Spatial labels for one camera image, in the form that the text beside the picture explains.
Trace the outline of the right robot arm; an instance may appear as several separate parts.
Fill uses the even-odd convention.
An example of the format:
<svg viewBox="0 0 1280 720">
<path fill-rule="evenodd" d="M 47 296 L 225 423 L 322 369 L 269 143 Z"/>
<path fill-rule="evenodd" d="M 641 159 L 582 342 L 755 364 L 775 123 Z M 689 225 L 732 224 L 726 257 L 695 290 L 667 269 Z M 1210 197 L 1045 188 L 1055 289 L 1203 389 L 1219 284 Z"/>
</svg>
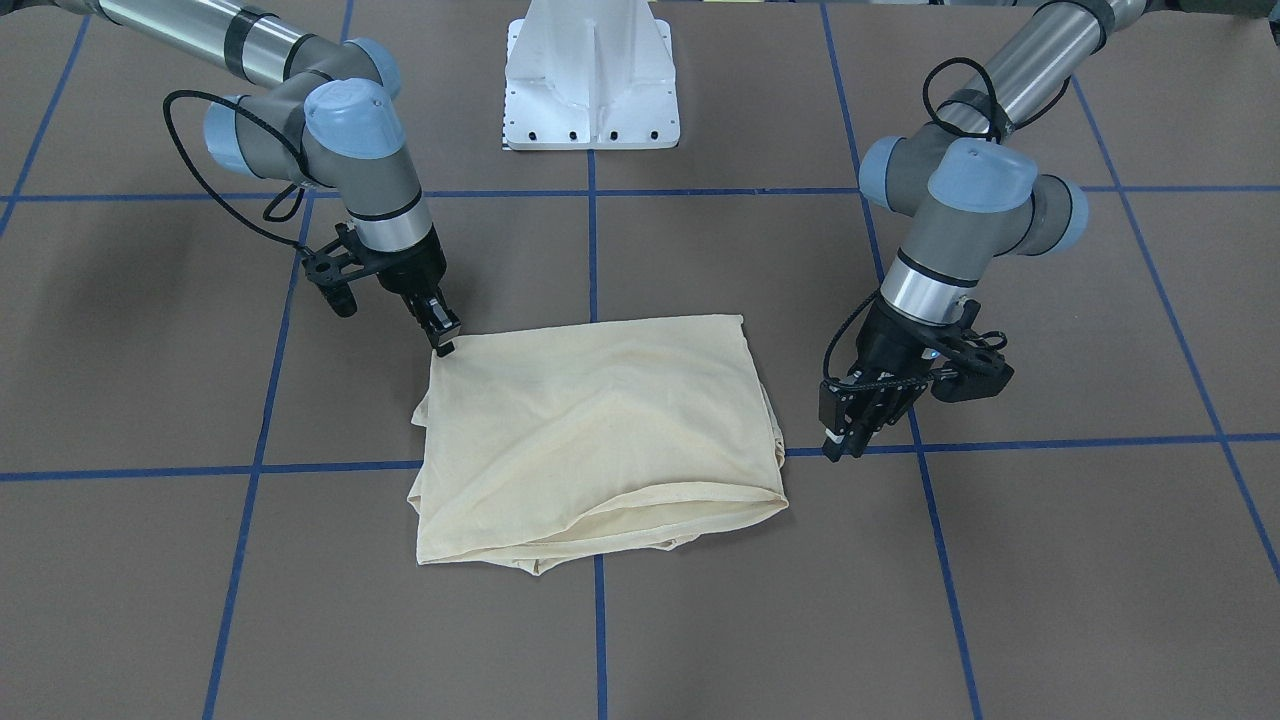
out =
<svg viewBox="0 0 1280 720">
<path fill-rule="evenodd" d="M 209 97 L 204 141 L 228 170 L 284 181 L 293 193 L 333 190 L 348 220 L 320 249 L 298 241 L 307 279 L 339 316 L 351 284 L 372 275 L 399 296 L 433 350 L 447 355 L 460 319 L 440 288 L 445 258 L 394 100 L 396 59 L 369 38 L 335 44 L 238 1 L 63 1 L 225 68 L 259 96 Z"/>
</svg>

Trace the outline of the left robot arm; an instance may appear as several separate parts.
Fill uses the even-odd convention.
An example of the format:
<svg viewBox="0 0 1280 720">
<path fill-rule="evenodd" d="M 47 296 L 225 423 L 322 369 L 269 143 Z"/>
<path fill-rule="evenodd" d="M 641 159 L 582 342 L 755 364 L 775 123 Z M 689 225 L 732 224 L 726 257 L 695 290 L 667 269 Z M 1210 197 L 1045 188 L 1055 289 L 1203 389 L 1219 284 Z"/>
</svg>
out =
<svg viewBox="0 0 1280 720">
<path fill-rule="evenodd" d="M 1075 70 L 1151 1 L 1044 1 L 988 60 L 954 56 L 936 73 L 968 67 L 973 78 L 942 102 L 924 100 L 928 122 L 909 137 L 874 142 L 859 188 L 911 220 L 879 283 L 849 316 L 859 324 L 852 365 L 822 372 L 822 452 L 861 456 L 923 395 L 946 404 L 1001 393 L 1014 370 L 1000 331 L 974 329 L 977 286 L 993 259 L 1071 247 L 1084 233 L 1083 190 L 1044 174 L 1009 147 L 1065 94 Z"/>
</svg>

